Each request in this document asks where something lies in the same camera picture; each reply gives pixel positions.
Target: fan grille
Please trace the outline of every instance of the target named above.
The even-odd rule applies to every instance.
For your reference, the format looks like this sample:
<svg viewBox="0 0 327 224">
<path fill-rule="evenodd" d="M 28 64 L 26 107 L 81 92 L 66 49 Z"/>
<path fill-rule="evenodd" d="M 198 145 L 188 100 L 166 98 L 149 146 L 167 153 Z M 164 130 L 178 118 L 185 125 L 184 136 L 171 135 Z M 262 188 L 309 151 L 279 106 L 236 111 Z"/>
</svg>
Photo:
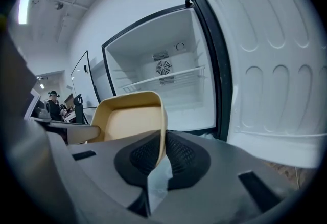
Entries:
<svg viewBox="0 0 327 224">
<path fill-rule="evenodd" d="M 169 64 L 169 62 L 162 60 L 162 61 L 158 62 L 156 71 L 160 75 L 167 75 L 170 72 L 170 68 L 171 68 L 171 65 Z"/>
</svg>

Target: black shirt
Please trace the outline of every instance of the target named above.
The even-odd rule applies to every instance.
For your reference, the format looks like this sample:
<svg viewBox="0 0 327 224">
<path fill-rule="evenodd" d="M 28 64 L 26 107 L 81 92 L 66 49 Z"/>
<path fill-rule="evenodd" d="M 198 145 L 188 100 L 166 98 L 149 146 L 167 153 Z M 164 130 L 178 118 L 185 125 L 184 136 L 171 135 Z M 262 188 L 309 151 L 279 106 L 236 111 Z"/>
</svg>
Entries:
<svg viewBox="0 0 327 224">
<path fill-rule="evenodd" d="M 52 100 L 48 100 L 48 103 L 50 104 L 50 117 L 53 120 L 56 121 L 61 121 L 61 115 L 60 115 L 60 108 L 58 107 L 58 105 L 53 102 Z"/>
</svg>

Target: black cap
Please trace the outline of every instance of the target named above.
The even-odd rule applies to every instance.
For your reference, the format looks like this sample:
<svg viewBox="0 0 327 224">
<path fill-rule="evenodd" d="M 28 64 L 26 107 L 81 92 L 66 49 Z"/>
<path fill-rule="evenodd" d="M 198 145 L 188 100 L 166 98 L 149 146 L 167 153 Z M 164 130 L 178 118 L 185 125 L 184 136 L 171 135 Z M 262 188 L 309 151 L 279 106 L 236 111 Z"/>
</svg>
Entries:
<svg viewBox="0 0 327 224">
<path fill-rule="evenodd" d="M 57 94 L 56 91 L 51 91 L 51 92 L 48 92 L 49 96 L 52 96 L 52 95 L 56 95 L 57 97 L 60 97 L 59 94 Z"/>
</svg>

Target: whiteboard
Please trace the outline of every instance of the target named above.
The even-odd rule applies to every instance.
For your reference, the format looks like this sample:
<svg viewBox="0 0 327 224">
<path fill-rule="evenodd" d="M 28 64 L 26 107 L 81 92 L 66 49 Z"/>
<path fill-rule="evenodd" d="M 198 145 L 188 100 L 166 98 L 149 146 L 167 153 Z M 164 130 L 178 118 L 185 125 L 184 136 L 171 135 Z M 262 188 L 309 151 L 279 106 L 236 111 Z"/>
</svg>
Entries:
<svg viewBox="0 0 327 224">
<path fill-rule="evenodd" d="M 100 103 L 97 88 L 94 86 L 86 51 L 75 66 L 72 74 L 75 96 L 81 94 L 84 113 L 86 109 L 94 109 Z"/>
</svg>

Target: refrigerator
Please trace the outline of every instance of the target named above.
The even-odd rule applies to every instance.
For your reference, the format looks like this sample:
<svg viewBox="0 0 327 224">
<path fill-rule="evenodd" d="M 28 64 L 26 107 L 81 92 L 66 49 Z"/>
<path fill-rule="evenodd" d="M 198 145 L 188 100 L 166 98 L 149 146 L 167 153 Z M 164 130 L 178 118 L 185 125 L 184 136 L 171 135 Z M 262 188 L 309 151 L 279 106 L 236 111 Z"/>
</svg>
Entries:
<svg viewBox="0 0 327 224">
<path fill-rule="evenodd" d="M 326 46 L 310 0 L 185 0 L 128 26 L 102 52 L 111 94 L 159 93 L 169 130 L 311 168 L 327 133 Z M 90 78 L 84 95 L 95 106 Z"/>
</svg>

